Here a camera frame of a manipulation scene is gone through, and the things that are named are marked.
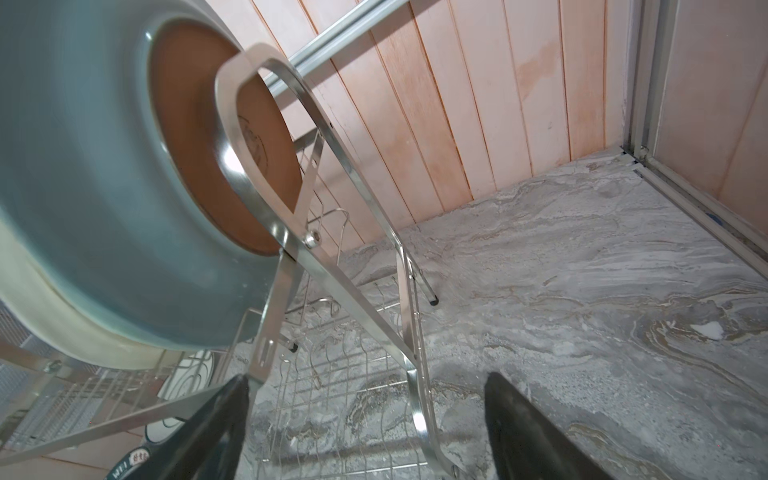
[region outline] dish rack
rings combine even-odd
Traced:
[[[251,159],[237,120],[237,91],[260,68],[285,82],[316,125],[294,141],[303,186],[293,211]],[[221,67],[215,94],[220,169],[282,247],[263,311],[243,313],[227,348],[166,351],[153,369],[124,371],[68,358],[0,309],[0,466],[162,419],[188,419],[229,378],[246,373],[251,412],[240,467],[254,478],[421,478],[428,471],[465,478],[440,448],[422,338],[418,290],[433,306],[438,298],[311,91],[278,51],[254,45]],[[315,191],[324,145],[394,246],[391,274],[362,286],[339,268],[349,213],[327,210]],[[310,205],[322,213],[311,214]],[[343,216],[334,219],[341,223],[335,255],[319,247],[330,216]],[[299,266],[303,289],[298,305],[288,306]],[[254,314],[260,331],[241,339]],[[207,356],[215,367],[202,388],[196,382]],[[180,369],[192,380],[178,396],[164,395],[164,380]]]

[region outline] dish rack frame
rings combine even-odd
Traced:
[[[303,155],[305,150],[312,148],[306,165],[302,165],[303,185],[293,211],[277,196],[253,161],[237,117],[237,92],[240,86],[259,74],[260,69],[271,71],[287,85],[316,126],[296,139],[293,144],[297,155]],[[190,357],[190,352],[166,351],[153,369],[145,371],[93,371],[91,368],[89,372],[83,370],[84,364],[81,362],[58,352],[54,351],[49,356],[38,355],[12,343],[0,342],[0,360],[28,374],[23,391],[15,396],[10,413],[0,425],[0,443],[5,447],[0,452],[0,466],[47,455],[165,418],[190,418],[226,383],[227,371],[235,350],[242,344],[240,333],[243,323],[247,316],[255,314],[261,317],[260,330],[254,339],[246,342],[251,343],[249,348],[253,350],[247,366],[250,408],[253,408],[257,391],[267,381],[273,369],[277,346],[283,345],[291,352],[298,349],[296,343],[281,333],[281,326],[287,313],[298,310],[288,310],[288,302],[293,278],[301,267],[309,274],[303,305],[300,307],[301,318],[304,318],[308,305],[315,302],[329,302],[331,313],[334,307],[344,309],[349,318],[375,340],[381,352],[376,359],[383,359],[388,368],[391,360],[394,366],[405,373],[406,379],[397,382],[397,385],[407,386],[406,414],[412,422],[418,450],[422,455],[419,458],[423,458],[423,462],[416,462],[417,466],[427,465],[439,478],[467,478],[467,475],[442,453],[438,439],[417,290],[421,290],[433,306],[438,304],[439,299],[406,249],[310,88],[276,49],[257,44],[231,58],[220,68],[214,90],[219,122],[216,152],[219,167],[249,212],[267,228],[282,247],[275,279],[263,311],[246,311],[229,348],[212,350],[219,356],[211,381],[214,386],[193,392],[193,385],[190,384],[186,395],[170,400],[158,398],[159,385],[163,379],[169,378],[177,371],[182,360],[189,361],[194,357]],[[339,208],[325,211],[320,201],[322,214],[307,221],[312,198],[319,200],[314,190],[325,144],[341,163],[395,250],[396,275],[393,279],[396,280],[398,299],[383,303],[378,308],[371,304],[338,265],[341,240],[349,222],[349,213]],[[336,211],[344,213],[346,219],[339,235],[339,251],[336,258],[332,258],[318,246],[323,218]],[[319,227],[313,226],[315,222],[319,223]],[[309,282],[312,281],[317,282],[330,298],[308,302]],[[395,308],[399,318],[397,325],[393,325],[381,314],[387,310],[395,311]],[[345,356],[349,368],[349,356],[346,353]],[[370,361],[367,352],[365,360],[367,377]],[[202,360],[197,363],[194,376],[199,373],[202,363]],[[294,366],[294,369],[296,373],[299,372],[298,367]],[[299,381],[300,379],[296,378],[294,385]],[[51,396],[45,397],[50,405],[42,408],[40,402],[44,398],[43,392],[53,383],[69,387],[60,389],[53,396],[53,400]],[[393,386],[395,385],[387,384],[384,388]],[[31,412],[40,410],[44,411],[43,415],[30,415]],[[389,459],[391,477],[393,469],[399,467],[392,466],[391,454]],[[344,476],[346,475],[355,475],[355,472],[345,473]]]

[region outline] wood panel wall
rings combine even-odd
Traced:
[[[632,1],[411,0],[307,80],[402,228],[621,143]],[[286,56],[356,4],[208,2],[242,46]],[[292,135],[310,128],[279,100]],[[382,236],[337,161],[319,177],[313,212],[350,213],[344,250]],[[328,251],[342,221],[328,217]]]
[[[679,0],[654,156],[768,234],[766,66],[768,2]]]

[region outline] aluminum rail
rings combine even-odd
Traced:
[[[306,77],[311,71],[328,61],[342,48],[366,33],[389,14],[403,6],[408,0],[362,0],[333,25],[317,35],[310,43],[288,59],[293,67]],[[285,83],[277,75],[269,74],[264,79],[272,96],[286,90]]]

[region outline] screw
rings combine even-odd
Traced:
[[[61,360],[51,360],[43,367],[45,373],[56,373],[61,368]]]
[[[304,245],[312,249],[320,245],[320,232],[317,230],[308,230],[304,235]]]

